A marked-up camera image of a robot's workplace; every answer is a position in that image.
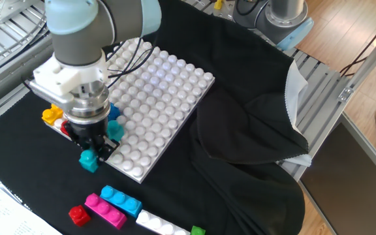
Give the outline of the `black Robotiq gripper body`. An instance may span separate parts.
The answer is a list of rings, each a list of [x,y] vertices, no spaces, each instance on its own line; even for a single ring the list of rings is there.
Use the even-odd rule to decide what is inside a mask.
[[[104,143],[103,137],[106,136],[107,125],[107,118],[96,123],[85,125],[67,121],[65,124],[65,130],[72,129],[74,133],[85,138],[89,145],[89,149],[100,149]]]

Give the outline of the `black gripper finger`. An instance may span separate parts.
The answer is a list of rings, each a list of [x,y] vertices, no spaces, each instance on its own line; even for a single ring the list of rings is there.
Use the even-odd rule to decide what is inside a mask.
[[[87,150],[89,149],[89,145],[88,143],[86,142],[85,138],[82,138],[80,137],[79,135],[77,135],[76,133],[73,132],[72,129],[68,129],[67,130],[67,133],[69,135],[69,137],[71,138],[71,140],[79,145],[81,147],[82,150]]]
[[[98,160],[100,162],[105,162],[108,160],[108,158],[117,150],[117,148],[120,146],[120,143],[111,140],[108,137],[104,136],[104,143],[101,146],[101,148],[98,151]]]

